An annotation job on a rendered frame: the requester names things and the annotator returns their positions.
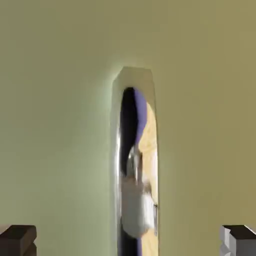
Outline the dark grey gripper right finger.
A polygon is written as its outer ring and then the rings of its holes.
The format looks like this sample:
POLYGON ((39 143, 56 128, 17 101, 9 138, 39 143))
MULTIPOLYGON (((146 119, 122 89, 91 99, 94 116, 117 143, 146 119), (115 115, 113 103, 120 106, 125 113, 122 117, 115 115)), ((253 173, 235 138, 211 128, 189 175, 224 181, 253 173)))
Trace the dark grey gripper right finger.
POLYGON ((220 227, 219 256, 256 256, 256 232, 246 225, 220 227))

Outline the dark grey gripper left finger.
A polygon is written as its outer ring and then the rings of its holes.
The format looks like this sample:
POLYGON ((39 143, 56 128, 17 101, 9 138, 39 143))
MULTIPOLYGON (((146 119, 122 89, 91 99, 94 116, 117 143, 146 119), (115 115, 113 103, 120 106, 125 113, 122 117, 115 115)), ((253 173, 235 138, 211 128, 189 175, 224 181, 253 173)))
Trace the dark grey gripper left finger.
POLYGON ((0 229, 0 256, 37 256, 35 225, 13 224, 0 229))

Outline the olive green drawer front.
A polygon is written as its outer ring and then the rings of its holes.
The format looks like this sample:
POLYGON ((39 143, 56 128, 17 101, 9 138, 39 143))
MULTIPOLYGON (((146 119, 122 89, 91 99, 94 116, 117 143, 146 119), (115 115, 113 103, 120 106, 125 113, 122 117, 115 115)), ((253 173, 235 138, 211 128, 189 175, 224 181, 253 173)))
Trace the olive green drawer front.
POLYGON ((0 0, 0 225, 38 256, 114 256, 112 83, 151 69, 160 256, 256 231, 256 0, 0 0))

